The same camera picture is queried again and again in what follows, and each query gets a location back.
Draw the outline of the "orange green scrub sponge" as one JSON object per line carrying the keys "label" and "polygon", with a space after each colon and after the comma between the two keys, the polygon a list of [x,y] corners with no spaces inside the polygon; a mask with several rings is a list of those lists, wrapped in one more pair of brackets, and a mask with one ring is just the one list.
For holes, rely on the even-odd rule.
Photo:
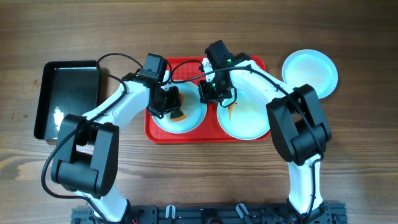
{"label": "orange green scrub sponge", "polygon": [[170,114],[170,119],[172,121],[175,122],[181,121],[187,117],[181,109],[183,101],[184,101],[184,95],[179,93],[177,100],[174,102],[175,109]]}

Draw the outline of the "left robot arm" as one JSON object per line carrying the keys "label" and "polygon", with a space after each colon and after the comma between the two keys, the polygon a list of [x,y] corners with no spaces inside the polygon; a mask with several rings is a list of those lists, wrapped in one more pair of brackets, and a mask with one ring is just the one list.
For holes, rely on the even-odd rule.
{"label": "left robot arm", "polygon": [[171,66],[156,54],[148,54],[136,72],[119,79],[119,89],[83,116],[68,114],[58,132],[56,148],[42,170],[43,189],[58,197],[46,184],[46,174],[73,192],[68,198],[85,200],[100,223],[136,223],[128,199],[114,181],[118,171],[119,134],[142,110],[162,119],[181,107],[176,87],[164,90]]}

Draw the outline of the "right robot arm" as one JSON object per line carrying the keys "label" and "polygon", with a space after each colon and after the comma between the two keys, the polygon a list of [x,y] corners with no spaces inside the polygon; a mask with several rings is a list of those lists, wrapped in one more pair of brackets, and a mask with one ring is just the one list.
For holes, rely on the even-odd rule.
{"label": "right robot arm", "polygon": [[321,215],[320,163],[331,130],[313,87],[288,85],[273,77],[247,54],[233,55],[222,40],[205,49],[205,80],[199,82],[202,103],[221,103],[241,90],[266,105],[271,137],[288,163],[292,223]]}

